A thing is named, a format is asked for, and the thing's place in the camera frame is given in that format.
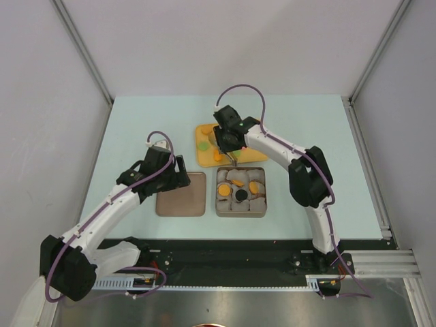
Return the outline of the black sandwich cookie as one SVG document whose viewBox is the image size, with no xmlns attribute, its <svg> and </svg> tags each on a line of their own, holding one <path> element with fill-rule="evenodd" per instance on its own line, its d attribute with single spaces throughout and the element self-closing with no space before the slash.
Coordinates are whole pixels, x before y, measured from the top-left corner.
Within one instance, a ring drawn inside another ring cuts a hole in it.
<svg viewBox="0 0 436 327">
<path fill-rule="evenodd" d="M 248 193 L 244 189 L 239 189 L 235 192 L 235 198 L 237 202 L 245 201 L 248 198 Z"/>
</svg>

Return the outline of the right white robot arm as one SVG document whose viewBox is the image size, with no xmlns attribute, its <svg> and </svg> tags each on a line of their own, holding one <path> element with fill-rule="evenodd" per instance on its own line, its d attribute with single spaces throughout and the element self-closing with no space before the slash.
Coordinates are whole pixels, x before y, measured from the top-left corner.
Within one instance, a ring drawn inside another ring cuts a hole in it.
<svg viewBox="0 0 436 327">
<path fill-rule="evenodd" d="M 225 106 L 213 113 L 218 123 L 214 127 L 217 146 L 224 153 L 242 148 L 261 152 L 288 173 L 290 194 L 307 212 L 315 267 L 321 273 L 331 273 L 339 258 L 334 252 L 340 239 L 335 234 L 329 207 L 335 203 L 333 179 L 322 150 L 306 149 L 267 130 L 261 121 L 248 116 L 242 119 L 235 109 Z"/>
</svg>

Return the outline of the metal tongs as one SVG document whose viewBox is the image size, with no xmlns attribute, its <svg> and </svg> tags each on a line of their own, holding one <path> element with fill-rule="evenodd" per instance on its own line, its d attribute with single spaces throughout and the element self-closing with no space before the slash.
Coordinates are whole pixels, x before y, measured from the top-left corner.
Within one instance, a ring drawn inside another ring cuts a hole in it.
<svg viewBox="0 0 436 327">
<path fill-rule="evenodd" d="M 210 134 L 210 136 L 209 136 L 209 142 L 216 148 L 216 149 L 218 149 L 218 151 L 220 151 L 221 150 L 221 148 L 219 147 L 219 144 L 218 144 L 218 142 L 217 142 L 217 138 L 216 138 L 216 135 L 215 135 L 215 133 L 212 131 L 211 132 L 211 134 Z"/>
</svg>

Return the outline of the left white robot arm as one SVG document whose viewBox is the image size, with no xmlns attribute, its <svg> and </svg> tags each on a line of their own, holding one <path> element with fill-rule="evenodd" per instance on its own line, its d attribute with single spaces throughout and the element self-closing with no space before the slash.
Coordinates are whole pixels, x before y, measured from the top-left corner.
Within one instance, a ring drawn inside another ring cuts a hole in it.
<svg viewBox="0 0 436 327">
<path fill-rule="evenodd" d="M 99 246 L 147 198 L 190 183 L 182 155 L 151 146 L 143 160 L 120 174 L 105 200 L 84 221 L 60 237 L 49 235 L 42 241 L 40 275 L 45 278 L 46 300 L 79 301 L 97 280 L 120 270 L 155 270 L 149 245 L 133 236 L 106 249 Z"/>
</svg>

